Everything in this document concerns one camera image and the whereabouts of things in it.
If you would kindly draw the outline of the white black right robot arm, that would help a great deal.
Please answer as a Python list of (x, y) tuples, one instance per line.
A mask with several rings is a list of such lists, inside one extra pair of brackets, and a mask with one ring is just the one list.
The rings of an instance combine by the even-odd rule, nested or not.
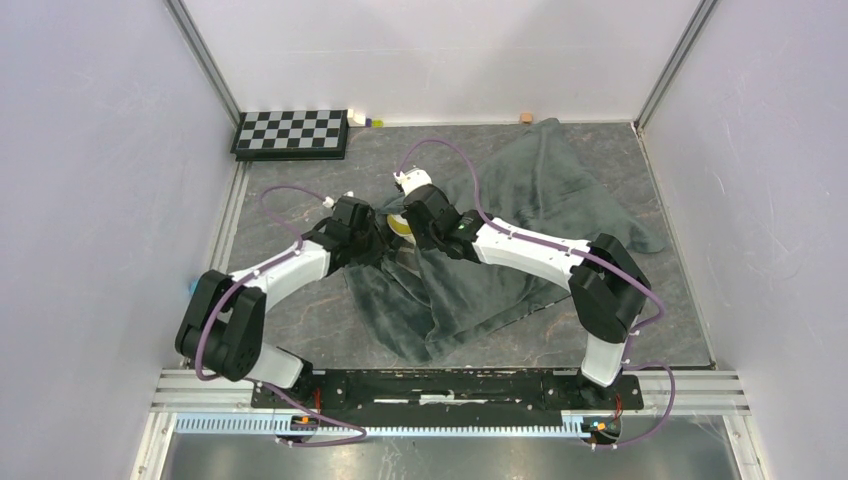
[(432, 183), (401, 188), (402, 216), (418, 247), (454, 260), (508, 267), (565, 289), (588, 334), (577, 392), (591, 408), (618, 393), (634, 321), (656, 297), (635, 261), (615, 237), (572, 240), (543, 235), (469, 210), (460, 213)]

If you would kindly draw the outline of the white pillow with yellow edge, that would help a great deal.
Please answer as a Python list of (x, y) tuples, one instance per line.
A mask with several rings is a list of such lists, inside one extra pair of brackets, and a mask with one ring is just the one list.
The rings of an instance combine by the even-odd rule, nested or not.
[(388, 214), (387, 224), (392, 232), (407, 241), (414, 242), (414, 235), (407, 220), (400, 214)]

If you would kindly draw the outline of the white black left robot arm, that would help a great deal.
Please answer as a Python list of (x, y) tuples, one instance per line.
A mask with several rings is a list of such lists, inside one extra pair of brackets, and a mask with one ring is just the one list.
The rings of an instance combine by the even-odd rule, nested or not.
[(387, 248), (374, 208), (341, 197), (330, 216), (285, 251), (232, 274), (209, 270), (201, 275), (175, 349), (193, 360), (202, 377), (270, 383), (288, 406), (302, 407), (314, 394), (311, 365), (264, 341), (266, 314), (310, 283), (348, 266), (377, 261)]

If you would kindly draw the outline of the zebra striped pillowcase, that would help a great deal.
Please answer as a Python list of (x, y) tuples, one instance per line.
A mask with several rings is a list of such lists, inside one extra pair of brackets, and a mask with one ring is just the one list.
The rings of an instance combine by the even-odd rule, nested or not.
[(470, 258), (419, 249), (416, 272), (389, 258), (346, 268), (368, 332), (424, 365), (568, 298), (587, 333), (583, 369), (601, 378), (620, 368), (631, 324), (653, 294), (629, 257), (614, 259), (601, 243), (629, 254), (664, 245), (578, 161), (562, 125), (532, 126), (444, 190), (487, 216), (462, 226)]

